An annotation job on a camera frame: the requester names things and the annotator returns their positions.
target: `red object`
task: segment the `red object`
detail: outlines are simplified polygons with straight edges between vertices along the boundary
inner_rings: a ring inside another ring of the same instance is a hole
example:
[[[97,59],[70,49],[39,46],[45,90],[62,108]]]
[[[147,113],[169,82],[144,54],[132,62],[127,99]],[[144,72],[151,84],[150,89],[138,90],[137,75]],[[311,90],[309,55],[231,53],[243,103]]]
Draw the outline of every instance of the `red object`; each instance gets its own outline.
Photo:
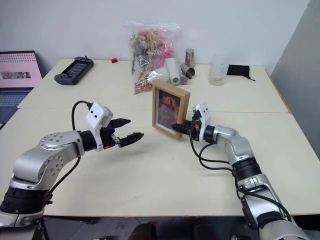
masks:
[[[111,58],[111,62],[112,62],[113,64],[115,64],[115,63],[118,62],[118,59],[116,59],[116,58]]]

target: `floor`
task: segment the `floor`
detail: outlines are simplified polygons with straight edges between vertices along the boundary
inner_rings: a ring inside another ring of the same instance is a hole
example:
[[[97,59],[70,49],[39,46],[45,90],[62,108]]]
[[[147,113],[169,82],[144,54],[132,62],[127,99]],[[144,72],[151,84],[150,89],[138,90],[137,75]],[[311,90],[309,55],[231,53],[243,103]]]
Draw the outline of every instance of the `floor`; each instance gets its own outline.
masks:
[[[159,240],[190,240],[194,217],[102,217],[96,224],[81,221],[46,217],[45,224],[51,240],[126,240],[133,229],[145,222],[156,224]],[[250,236],[259,240],[256,231],[249,229],[243,217],[208,218],[222,240],[231,239],[232,234]]]

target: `clear plastic container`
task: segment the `clear plastic container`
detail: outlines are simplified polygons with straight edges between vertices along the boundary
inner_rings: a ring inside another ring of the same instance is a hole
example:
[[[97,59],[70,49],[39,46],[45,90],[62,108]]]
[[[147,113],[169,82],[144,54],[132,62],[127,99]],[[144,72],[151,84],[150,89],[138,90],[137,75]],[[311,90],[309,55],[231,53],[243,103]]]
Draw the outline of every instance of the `clear plastic container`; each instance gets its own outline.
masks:
[[[210,69],[208,82],[213,86],[221,86],[224,84],[224,77],[227,75],[229,64],[219,56],[212,56],[210,61]]]

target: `laptop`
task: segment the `laptop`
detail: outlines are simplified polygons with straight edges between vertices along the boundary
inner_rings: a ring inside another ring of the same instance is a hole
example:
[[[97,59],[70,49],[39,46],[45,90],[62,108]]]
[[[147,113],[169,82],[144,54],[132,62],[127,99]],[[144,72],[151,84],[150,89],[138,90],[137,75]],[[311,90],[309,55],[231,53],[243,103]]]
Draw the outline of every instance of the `laptop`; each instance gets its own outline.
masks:
[[[41,80],[34,51],[0,52],[0,124],[11,118]]]

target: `laptop screen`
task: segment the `laptop screen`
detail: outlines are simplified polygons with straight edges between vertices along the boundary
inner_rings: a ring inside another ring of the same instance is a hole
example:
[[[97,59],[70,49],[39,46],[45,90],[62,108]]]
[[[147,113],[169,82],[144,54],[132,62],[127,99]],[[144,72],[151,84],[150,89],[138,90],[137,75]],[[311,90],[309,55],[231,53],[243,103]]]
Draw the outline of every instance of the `laptop screen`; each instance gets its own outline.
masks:
[[[34,51],[0,52],[0,88],[33,88],[41,80]]]

